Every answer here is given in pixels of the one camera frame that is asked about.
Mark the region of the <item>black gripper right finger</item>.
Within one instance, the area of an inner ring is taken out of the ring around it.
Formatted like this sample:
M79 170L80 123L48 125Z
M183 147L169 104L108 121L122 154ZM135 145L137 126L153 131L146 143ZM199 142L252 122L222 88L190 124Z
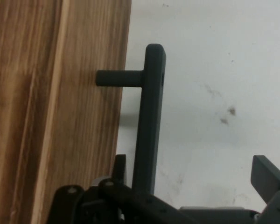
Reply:
M280 224L280 170L264 155L252 160L251 184L266 203L257 224Z

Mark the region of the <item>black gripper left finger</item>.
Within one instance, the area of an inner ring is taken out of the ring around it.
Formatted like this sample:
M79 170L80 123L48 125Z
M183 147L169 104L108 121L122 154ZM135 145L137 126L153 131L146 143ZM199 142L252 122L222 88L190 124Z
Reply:
M153 196L156 161L136 154L132 187L125 185L126 156L116 155L111 177L84 190L59 188L50 208L49 224L178 224L179 210Z

